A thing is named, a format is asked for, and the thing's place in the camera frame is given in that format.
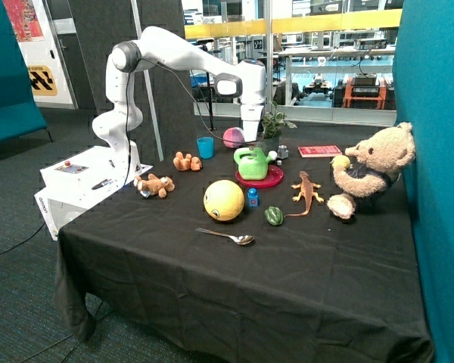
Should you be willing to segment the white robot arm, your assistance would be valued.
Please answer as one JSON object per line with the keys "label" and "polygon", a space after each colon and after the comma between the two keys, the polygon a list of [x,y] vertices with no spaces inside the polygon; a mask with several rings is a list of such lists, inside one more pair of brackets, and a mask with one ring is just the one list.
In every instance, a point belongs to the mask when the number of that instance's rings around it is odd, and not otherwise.
{"label": "white robot arm", "polygon": [[232,65],[156,26],[147,27],[137,40],[121,42],[107,58],[105,94],[113,108],[93,121],[93,131],[112,150],[114,171],[133,174],[139,167],[135,142],[127,133],[143,121],[134,102],[133,73],[162,64],[173,70],[203,70],[214,76],[215,92],[241,102],[244,140],[257,139],[266,106],[266,68],[255,59]]}

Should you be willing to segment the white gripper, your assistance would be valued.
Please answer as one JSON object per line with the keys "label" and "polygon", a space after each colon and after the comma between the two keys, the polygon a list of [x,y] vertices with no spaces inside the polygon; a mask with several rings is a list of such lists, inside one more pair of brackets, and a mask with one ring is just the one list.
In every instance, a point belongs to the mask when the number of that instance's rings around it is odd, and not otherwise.
{"label": "white gripper", "polygon": [[257,139],[258,128],[263,118],[265,107],[263,105],[241,105],[241,121],[244,140],[252,142]]}

